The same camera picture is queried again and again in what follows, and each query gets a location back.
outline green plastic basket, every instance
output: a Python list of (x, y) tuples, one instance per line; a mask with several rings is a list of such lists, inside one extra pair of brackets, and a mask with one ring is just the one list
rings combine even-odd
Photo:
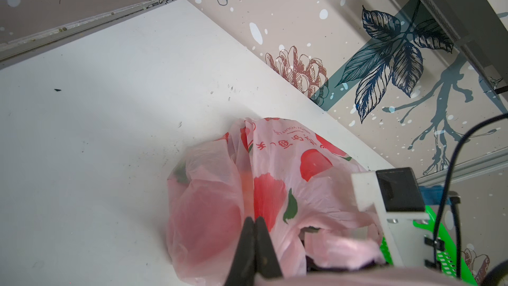
[[(429, 237), (432, 237), (432, 231), (434, 230), (434, 223), (436, 220), (436, 214), (434, 211), (429, 207), (425, 207), (427, 213), (430, 216), (429, 224), (427, 225), (421, 225), (417, 224), (416, 222), (413, 222), (413, 225), (416, 227), (419, 227), (424, 230), (428, 230), (430, 232)], [(448, 234), (445, 227), (441, 224), (439, 226), (439, 232), (438, 237), (444, 241), (444, 248), (445, 250), (443, 252), (437, 251), (437, 259), (442, 264), (442, 271), (443, 274), (450, 276), (450, 277), (456, 277), (457, 273), (455, 270), (455, 263), (457, 261), (457, 248)], [(383, 238), (383, 243), (381, 244), (381, 252), (384, 255), (384, 259), (389, 263), (393, 264), (392, 256), (390, 255), (390, 250), (388, 250), (388, 245), (386, 244), (386, 240)], [(464, 259), (461, 259), (462, 265), (461, 265), (461, 272), (462, 272), (462, 280), (468, 284), (477, 285), (477, 282), (474, 280), (473, 274), (471, 274), (471, 271), (467, 267), (466, 263), (464, 262)]]

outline white board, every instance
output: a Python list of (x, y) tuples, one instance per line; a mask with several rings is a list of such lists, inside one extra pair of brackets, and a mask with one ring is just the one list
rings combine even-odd
[(166, 178), (241, 117), (391, 167), (185, 0), (1, 70), (0, 284), (178, 284)]

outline blue cloth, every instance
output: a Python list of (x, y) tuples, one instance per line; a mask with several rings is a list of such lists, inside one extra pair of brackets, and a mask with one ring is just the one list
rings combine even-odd
[[(423, 202), (426, 206), (435, 206), (439, 205), (441, 202), (441, 197), (443, 195), (443, 187), (442, 186), (434, 186), (434, 187), (418, 187), (420, 192), (422, 193)], [(450, 205), (450, 199), (447, 199), (446, 204)]]

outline red strawberry graphic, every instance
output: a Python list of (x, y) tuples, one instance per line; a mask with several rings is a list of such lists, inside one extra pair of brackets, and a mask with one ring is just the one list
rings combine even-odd
[(262, 216), (270, 232), (288, 193), (282, 180), (263, 174), (254, 178), (254, 218)]
[(323, 137), (319, 136), (318, 134), (316, 134), (316, 138), (331, 153), (336, 154), (337, 156), (341, 156), (341, 157), (347, 157), (348, 156), (348, 154), (346, 154), (344, 151), (338, 149), (332, 143), (330, 143), (329, 141), (327, 141)]
[(251, 130), (248, 129), (247, 127), (240, 129), (240, 138), (242, 139), (243, 146), (245, 147), (245, 150), (247, 152), (251, 152), (250, 149), (252, 149), (252, 144), (250, 144), (251, 145), (250, 149), (249, 149), (249, 145), (247, 144), (247, 135), (249, 135), (250, 133), (251, 133)]
[(300, 174), (305, 181), (329, 168), (332, 168), (332, 163), (317, 149), (309, 149), (302, 154)]

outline black cable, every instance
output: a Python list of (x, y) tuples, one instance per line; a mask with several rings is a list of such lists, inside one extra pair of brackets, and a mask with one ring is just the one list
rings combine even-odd
[[(437, 214), (436, 214), (436, 221), (434, 223), (434, 232), (433, 232), (434, 264), (436, 266), (437, 266), (437, 252), (436, 252), (437, 235), (439, 232), (439, 225), (441, 224), (441, 218), (443, 216), (443, 212), (445, 211), (445, 205), (446, 205), (446, 201), (448, 199), (448, 190), (450, 189), (450, 183), (452, 182), (453, 168), (455, 166), (455, 163), (457, 162), (457, 156), (459, 155), (459, 152), (462, 149), (462, 146), (464, 146), (464, 144), (467, 142), (467, 140), (469, 139), (469, 137), (471, 135), (473, 135), (475, 132), (477, 132), (480, 128), (483, 128), (489, 124), (500, 121), (503, 118), (508, 118), (508, 113), (487, 119), (487, 120), (481, 122), (480, 124), (476, 125), (475, 127), (471, 128), (470, 130), (467, 131), (467, 133), (464, 134), (464, 136), (462, 136), (459, 143), (457, 144), (457, 147), (455, 147), (455, 150), (452, 155), (452, 159), (450, 160), (450, 165), (448, 166), (448, 172), (446, 174), (446, 179), (444, 180), (443, 195), (441, 197), (439, 209), (437, 210)], [(460, 256), (461, 253), (459, 252), (459, 250), (460, 249), (457, 248), (457, 254), (459, 255), (457, 257), (457, 274), (460, 274), (458, 267), (460, 267), (459, 262), (462, 260), (462, 257)]]
[(459, 220), (459, 208), (458, 208), (458, 203), (456, 201), (454, 201), (452, 198), (450, 198), (451, 200), (451, 209), (452, 209), (452, 214), (453, 214), (453, 222), (454, 222), (454, 225), (455, 225), (455, 236), (457, 237), (457, 253), (456, 253), (456, 263), (455, 263), (455, 271), (457, 273), (457, 279), (460, 279), (461, 277), (461, 267), (462, 267), (462, 236), (460, 234), (460, 220)]

